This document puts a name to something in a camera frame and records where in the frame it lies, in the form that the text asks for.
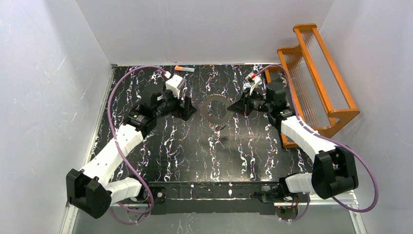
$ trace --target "orange marker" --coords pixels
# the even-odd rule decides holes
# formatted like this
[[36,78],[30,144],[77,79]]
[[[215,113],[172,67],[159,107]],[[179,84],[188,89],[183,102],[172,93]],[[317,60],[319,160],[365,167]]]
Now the orange marker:
[[195,72],[195,68],[175,66],[175,71]]

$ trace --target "white wall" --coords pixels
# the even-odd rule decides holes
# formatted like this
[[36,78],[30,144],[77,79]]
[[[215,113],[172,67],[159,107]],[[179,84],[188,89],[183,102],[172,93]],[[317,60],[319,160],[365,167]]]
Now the white wall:
[[[363,214],[369,233],[412,233],[413,2],[337,0],[321,27],[360,109],[336,139],[356,149],[377,176],[377,207]],[[360,167],[362,207],[373,186]]]
[[111,63],[278,62],[297,23],[324,21],[334,0],[77,0]]
[[56,234],[111,66],[75,0],[0,2],[0,233]]

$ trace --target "black tabletop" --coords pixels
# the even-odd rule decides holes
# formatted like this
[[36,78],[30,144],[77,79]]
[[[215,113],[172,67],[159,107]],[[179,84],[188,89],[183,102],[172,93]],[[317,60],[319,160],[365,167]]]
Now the black tabletop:
[[[264,113],[253,112],[248,117],[233,114],[221,131],[209,123],[199,108],[203,100],[219,94],[235,102],[243,90],[244,78],[261,65],[195,65],[195,72],[175,72],[174,66],[162,66],[172,74],[186,79],[184,92],[192,98],[198,109],[192,118],[184,122],[167,116],[157,122],[155,129],[129,154],[131,164],[147,181],[181,182],[239,182],[278,181],[291,173],[311,172],[311,160],[299,148],[284,149],[278,131],[272,127]],[[116,67],[112,87],[133,67]],[[158,86],[159,91],[166,78],[154,69],[136,72],[126,78],[113,101],[115,125],[136,102]],[[209,114],[221,117],[225,108],[212,102]],[[109,142],[107,112],[103,113],[95,141],[93,156]],[[113,181],[131,175],[122,163]]]

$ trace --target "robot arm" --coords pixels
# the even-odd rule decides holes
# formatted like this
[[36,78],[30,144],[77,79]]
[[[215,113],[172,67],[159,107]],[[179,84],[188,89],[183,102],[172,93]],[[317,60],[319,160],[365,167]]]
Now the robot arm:
[[[165,83],[164,90],[151,95],[147,102],[132,107],[119,127],[117,142],[127,156],[152,131],[158,118],[168,114],[187,121],[196,109],[191,99],[181,100],[184,79],[174,75]],[[79,171],[71,169],[66,175],[68,202],[90,214],[101,217],[113,203],[136,197],[142,184],[131,177],[109,183],[111,176],[122,162],[115,139]]]
[[247,76],[251,88],[244,90],[241,99],[228,107],[228,110],[249,115],[253,110],[267,114],[268,120],[279,133],[296,142],[313,162],[313,172],[293,174],[280,178],[275,193],[277,197],[295,193],[317,194],[323,199],[358,187],[354,155],[335,144],[316,136],[317,131],[304,123],[288,108],[286,91],[280,82],[270,82],[266,95],[252,90],[261,81],[259,77]]

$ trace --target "marble pattern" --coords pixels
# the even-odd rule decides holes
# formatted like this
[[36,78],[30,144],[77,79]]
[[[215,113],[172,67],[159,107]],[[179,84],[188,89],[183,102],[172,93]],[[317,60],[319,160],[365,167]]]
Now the marble pattern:
[[[174,66],[163,66],[172,74]],[[283,149],[278,131],[264,113],[253,112],[248,117],[233,114],[226,128],[216,131],[213,124],[201,116],[202,101],[212,94],[220,94],[234,102],[239,98],[244,77],[258,71],[261,65],[196,65],[194,73],[177,72],[186,79],[184,92],[198,109],[184,122],[167,116],[158,120],[155,129],[128,156],[131,164],[148,181],[235,182],[278,181],[279,177],[311,172],[312,164],[300,149]],[[112,87],[133,67],[116,67]],[[159,71],[144,69],[126,78],[113,101],[115,126],[145,95],[144,87],[156,85],[159,90],[166,79]],[[211,108],[211,115],[222,110]],[[105,110],[96,136],[93,157],[109,142],[107,112]],[[132,172],[122,163],[112,180],[119,180]]]

